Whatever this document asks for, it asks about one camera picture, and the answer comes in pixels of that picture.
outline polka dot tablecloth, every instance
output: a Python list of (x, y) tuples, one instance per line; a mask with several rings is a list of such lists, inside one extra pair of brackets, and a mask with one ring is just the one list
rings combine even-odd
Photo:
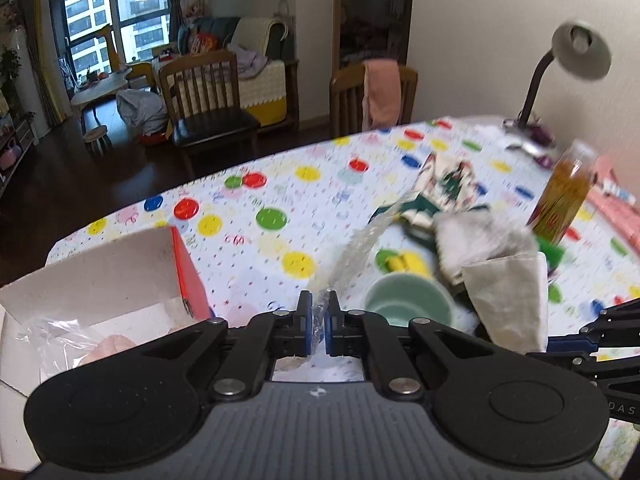
[[(366, 225), (379, 206), (411, 188), (433, 150), (470, 160), (478, 203), (524, 224), (550, 172), (521, 152), (502, 150), (485, 130), (445, 118), (268, 156), (98, 219), (60, 240), (47, 262), (171, 224), (184, 239), (213, 312), (231, 326), (242, 326), (259, 312), (295, 309), (309, 278), (335, 261), (353, 230)], [(567, 253), (549, 290), (549, 335), (577, 333), (603, 306), (640, 296), (638, 259), (588, 204), (562, 245)], [(407, 251), (436, 269), (436, 256), (393, 225), (340, 298), (342, 307), (361, 307), (366, 290), (386, 272), (386, 257)], [(459, 330), (476, 323), (463, 308), (454, 313)], [(636, 353), (640, 350), (607, 349), (600, 358)], [(335, 358), (308, 367), (303, 378), (357, 380), (360, 373), (351, 360)], [(637, 440), (630, 424), (612, 420), (596, 462), (610, 475), (620, 475)]]

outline metal bolt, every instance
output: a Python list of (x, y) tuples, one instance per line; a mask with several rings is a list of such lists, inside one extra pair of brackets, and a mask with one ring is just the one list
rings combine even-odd
[(213, 385), (216, 393), (225, 396), (234, 396), (244, 392), (244, 383), (238, 379), (220, 379)]
[(417, 392), (420, 389), (420, 383), (409, 377), (398, 377), (389, 381), (389, 388), (396, 394), (408, 395)]

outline bottle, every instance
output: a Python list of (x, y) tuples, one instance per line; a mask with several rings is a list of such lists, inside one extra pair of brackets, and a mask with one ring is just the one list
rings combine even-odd
[(593, 185), (596, 152), (581, 140), (556, 164), (528, 225), (537, 236), (556, 245), (574, 221)]

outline dark floor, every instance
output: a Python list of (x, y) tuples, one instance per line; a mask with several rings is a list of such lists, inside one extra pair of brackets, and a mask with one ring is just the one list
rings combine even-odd
[[(115, 101), (98, 106), (113, 148), (90, 153), (79, 123), (65, 121), (32, 148), (0, 200), (0, 285), (44, 265), (53, 245), (95, 219), (188, 181), (180, 153), (170, 142), (144, 148), (120, 120)], [(95, 126), (91, 112), (87, 128)], [(330, 137), (328, 127), (269, 133), (260, 156)], [(242, 164), (250, 146), (229, 145), (194, 160), (198, 176)]]

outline lamp shade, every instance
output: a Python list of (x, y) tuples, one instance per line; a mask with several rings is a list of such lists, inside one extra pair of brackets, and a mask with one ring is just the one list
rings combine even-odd
[(551, 45), (558, 63), (576, 77), (596, 81), (609, 73), (609, 47), (603, 37), (585, 23), (563, 23), (556, 29)]

